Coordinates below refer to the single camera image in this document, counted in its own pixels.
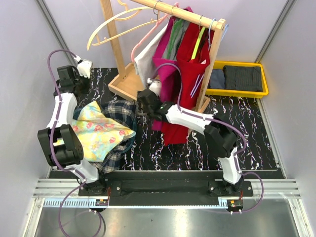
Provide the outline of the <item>navy plaid skirt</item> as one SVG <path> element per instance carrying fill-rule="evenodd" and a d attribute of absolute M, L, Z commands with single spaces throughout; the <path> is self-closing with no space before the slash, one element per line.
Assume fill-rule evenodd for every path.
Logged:
<path fill-rule="evenodd" d="M 111 118 L 131 130 L 136 131 L 137 119 L 135 102 L 127 100 L 111 101 L 102 104 L 101 111 L 105 117 Z M 131 149 L 134 141 L 135 137 L 132 137 L 119 142 L 118 145 L 108 152 L 103 162 L 93 163 L 93 165 L 102 173 L 110 173 L 119 170 L 120 159 Z"/>

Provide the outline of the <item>floral pastel garment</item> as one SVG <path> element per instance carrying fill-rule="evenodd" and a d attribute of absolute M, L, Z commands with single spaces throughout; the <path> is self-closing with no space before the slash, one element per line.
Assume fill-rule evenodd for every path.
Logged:
<path fill-rule="evenodd" d="M 71 126 L 88 162 L 102 162 L 114 147 L 136 134 L 129 127 L 104 116 L 96 101 L 83 107 Z"/>

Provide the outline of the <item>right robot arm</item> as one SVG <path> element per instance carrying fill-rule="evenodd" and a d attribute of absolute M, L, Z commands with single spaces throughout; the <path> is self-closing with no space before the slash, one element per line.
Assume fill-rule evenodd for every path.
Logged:
<path fill-rule="evenodd" d="M 185 109 L 174 102 L 162 102 L 150 89 L 137 93 L 137 102 L 149 117 L 180 125 L 204 135 L 210 153 L 219 159 L 223 171 L 223 193 L 237 196 L 244 181 L 237 159 L 237 136 L 241 133 L 219 117 Z"/>

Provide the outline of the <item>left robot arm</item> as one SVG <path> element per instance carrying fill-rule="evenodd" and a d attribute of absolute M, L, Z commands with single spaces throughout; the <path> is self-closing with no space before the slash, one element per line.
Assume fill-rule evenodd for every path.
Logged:
<path fill-rule="evenodd" d="M 84 159 L 82 144 L 71 126 L 78 97 L 89 91 L 91 68 L 92 63 L 83 60 L 76 67 L 57 69 L 53 115 L 47 127 L 38 131 L 38 140 L 49 166 L 73 173 L 81 189 L 100 196 L 107 184 L 98 169 Z"/>

